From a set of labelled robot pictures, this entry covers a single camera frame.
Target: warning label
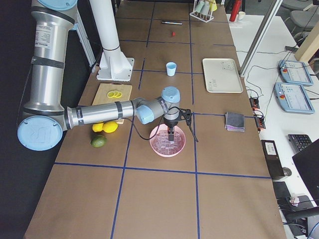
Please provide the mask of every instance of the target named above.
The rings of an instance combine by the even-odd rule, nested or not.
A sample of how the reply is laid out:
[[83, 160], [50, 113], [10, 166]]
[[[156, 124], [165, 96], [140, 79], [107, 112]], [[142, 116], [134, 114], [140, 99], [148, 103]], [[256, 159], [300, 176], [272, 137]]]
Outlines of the warning label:
[[51, 48], [52, 27], [37, 25], [35, 32], [35, 47]]

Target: silver pen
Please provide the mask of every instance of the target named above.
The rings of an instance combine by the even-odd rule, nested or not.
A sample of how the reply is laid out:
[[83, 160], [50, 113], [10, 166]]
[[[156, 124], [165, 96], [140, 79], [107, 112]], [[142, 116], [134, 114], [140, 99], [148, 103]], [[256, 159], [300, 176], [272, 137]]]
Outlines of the silver pen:
[[183, 23], [181, 21], [167, 21], [167, 20], [164, 20], [164, 21], [161, 21], [162, 24], [173, 24], [173, 25], [183, 25]]

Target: pink bowl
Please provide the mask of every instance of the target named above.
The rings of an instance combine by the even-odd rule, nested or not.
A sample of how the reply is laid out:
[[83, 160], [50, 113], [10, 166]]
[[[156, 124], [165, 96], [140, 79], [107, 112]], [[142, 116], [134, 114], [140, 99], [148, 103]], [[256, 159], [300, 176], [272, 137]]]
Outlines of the pink bowl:
[[[152, 137], [156, 130], [157, 126], [151, 131], [150, 137]], [[150, 139], [150, 144], [152, 149], [159, 156], [162, 157], [173, 157], [179, 154], [184, 146], [185, 146], [185, 134], [184, 132], [177, 126], [174, 127], [174, 143], [168, 141], [168, 133], [167, 126], [165, 124], [161, 124], [159, 126], [158, 132], [156, 136]]]

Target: wooden cutting board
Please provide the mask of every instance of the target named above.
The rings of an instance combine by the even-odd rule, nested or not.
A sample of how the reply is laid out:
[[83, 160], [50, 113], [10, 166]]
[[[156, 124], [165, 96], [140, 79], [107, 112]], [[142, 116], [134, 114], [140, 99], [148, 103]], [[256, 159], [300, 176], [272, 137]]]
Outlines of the wooden cutting board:
[[[120, 91], [122, 96], [120, 98], [108, 98], [107, 93], [110, 91]], [[128, 101], [130, 100], [132, 86], [122, 85], [119, 83], [101, 83], [95, 95], [92, 105], [102, 105], [113, 103], [115, 101]], [[124, 119], [117, 120], [116, 123], [123, 124]]]

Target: blue and white control panel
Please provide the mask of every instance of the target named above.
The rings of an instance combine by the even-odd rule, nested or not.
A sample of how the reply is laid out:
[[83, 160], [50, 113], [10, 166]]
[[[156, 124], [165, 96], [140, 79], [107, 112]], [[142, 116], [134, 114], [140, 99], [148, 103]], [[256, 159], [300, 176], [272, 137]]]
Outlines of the blue and white control panel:
[[314, 84], [304, 62], [280, 60], [279, 68], [285, 82], [303, 84], [304, 86]]
[[302, 84], [276, 83], [275, 94], [284, 111], [301, 114], [315, 112]]

